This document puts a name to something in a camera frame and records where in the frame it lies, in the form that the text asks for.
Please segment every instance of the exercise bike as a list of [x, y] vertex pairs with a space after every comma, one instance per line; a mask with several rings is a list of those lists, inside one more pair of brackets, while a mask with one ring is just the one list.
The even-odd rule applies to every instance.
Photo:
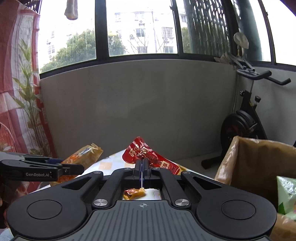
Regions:
[[230, 54], [229, 57], [238, 68], [237, 74], [252, 80], [252, 86], [250, 91], [243, 90], [240, 92], [240, 96], [243, 97], [240, 109], [227, 116], [222, 124], [220, 133], [220, 141], [222, 146], [221, 156], [203, 160], [202, 167], [204, 169], [208, 169], [212, 164], [221, 162], [223, 160], [232, 142], [232, 139], [235, 136], [255, 139], [268, 139], [258, 114], [256, 113], [256, 107], [261, 98], [259, 96], [255, 96], [255, 104], [252, 104], [251, 102], [254, 82], [261, 79], [267, 79], [277, 85], [286, 85], [291, 82], [289, 78], [281, 82], [270, 77], [272, 75], [270, 70], [263, 73], [258, 73], [248, 61]]

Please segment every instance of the metal screw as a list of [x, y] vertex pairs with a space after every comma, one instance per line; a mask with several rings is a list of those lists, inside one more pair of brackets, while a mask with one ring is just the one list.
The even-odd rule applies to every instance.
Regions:
[[177, 199], [175, 201], [175, 204], [177, 206], [187, 206], [189, 204], [189, 201], [187, 199]]
[[106, 199], [94, 200], [94, 205], [96, 206], [106, 206], [107, 204], [108, 204], [108, 201]]

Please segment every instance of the hanging sock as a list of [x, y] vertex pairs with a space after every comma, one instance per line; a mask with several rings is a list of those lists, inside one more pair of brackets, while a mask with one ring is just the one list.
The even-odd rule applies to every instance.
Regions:
[[78, 5], [77, 0], [68, 0], [65, 16], [69, 20], [76, 20], [78, 18]]

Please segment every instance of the orange snack package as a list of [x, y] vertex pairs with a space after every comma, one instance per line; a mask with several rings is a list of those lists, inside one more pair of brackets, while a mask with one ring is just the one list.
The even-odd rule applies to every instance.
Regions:
[[[98, 161], [102, 153], [103, 150], [96, 144], [92, 143], [91, 145], [80, 148], [74, 154], [62, 161], [61, 164], [81, 164], [86, 170]], [[50, 185], [54, 186], [72, 180], [75, 177], [77, 177], [77, 175], [62, 175], [56, 182], [50, 182]]]
[[123, 198], [125, 200], [133, 200], [135, 198], [138, 198], [138, 197], [143, 197], [145, 196], [145, 189], [144, 188], [140, 188], [140, 189], [128, 189], [128, 190], [125, 190], [124, 193], [123, 193]]

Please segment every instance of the curtain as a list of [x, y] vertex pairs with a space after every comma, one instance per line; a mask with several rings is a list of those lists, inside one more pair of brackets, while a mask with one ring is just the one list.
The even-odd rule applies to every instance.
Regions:
[[[0, 151], [55, 158], [39, 85], [39, 17], [17, 0], [0, 3]], [[1, 182], [0, 212], [40, 185], [39, 182]]]

